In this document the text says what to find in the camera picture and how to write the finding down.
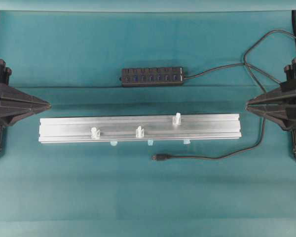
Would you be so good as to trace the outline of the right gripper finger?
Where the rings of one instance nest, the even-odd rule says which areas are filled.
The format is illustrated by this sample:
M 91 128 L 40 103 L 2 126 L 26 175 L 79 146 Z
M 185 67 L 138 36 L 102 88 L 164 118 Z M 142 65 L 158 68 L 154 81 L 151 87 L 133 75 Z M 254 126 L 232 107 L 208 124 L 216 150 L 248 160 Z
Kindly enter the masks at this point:
M 247 106 L 246 110 L 278 124 L 284 131 L 296 129 L 296 106 Z
M 249 100 L 246 107 L 260 105 L 278 105 L 296 108 L 296 83 L 283 82 L 278 88 Z

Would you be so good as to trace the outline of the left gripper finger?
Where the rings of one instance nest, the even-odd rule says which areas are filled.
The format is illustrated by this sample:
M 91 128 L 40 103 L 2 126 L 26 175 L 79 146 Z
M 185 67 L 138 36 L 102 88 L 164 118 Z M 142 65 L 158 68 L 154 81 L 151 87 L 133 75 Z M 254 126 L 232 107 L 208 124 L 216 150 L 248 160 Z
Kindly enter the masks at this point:
M 13 101 L 13 102 L 23 102 L 23 103 L 32 103 L 36 105 L 48 106 L 50 103 L 39 99 L 35 96 L 26 94 L 20 90 L 10 87 L 4 83 L 0 83 L 0 100 L 4 101 Z
M 31 108 L 0 107 L 0 124 L 7 127 L 27 117 L 42 113 L 51 108 L 51 105 L 34 106 Z

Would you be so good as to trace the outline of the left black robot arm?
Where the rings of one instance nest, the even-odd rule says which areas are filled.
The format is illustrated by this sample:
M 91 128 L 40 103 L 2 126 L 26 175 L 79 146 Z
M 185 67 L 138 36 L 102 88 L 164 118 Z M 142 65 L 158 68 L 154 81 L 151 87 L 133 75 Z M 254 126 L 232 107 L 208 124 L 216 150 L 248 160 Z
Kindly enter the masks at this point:
M 9 86 L 11 74 L 12 70 L 0 59 L 0 151 L 6 127 L 51 108 L 50 103 Z

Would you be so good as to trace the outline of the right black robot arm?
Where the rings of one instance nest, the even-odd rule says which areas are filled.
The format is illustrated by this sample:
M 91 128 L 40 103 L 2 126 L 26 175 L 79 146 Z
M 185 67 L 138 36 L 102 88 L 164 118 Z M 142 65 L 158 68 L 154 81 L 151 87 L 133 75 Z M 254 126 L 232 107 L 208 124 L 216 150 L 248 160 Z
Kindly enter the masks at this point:
M 284 68 L 287 80 L 272 91 L 247 102 L 246 110 L 278 124 L 292 133 L 296 158 L 296 58 Z

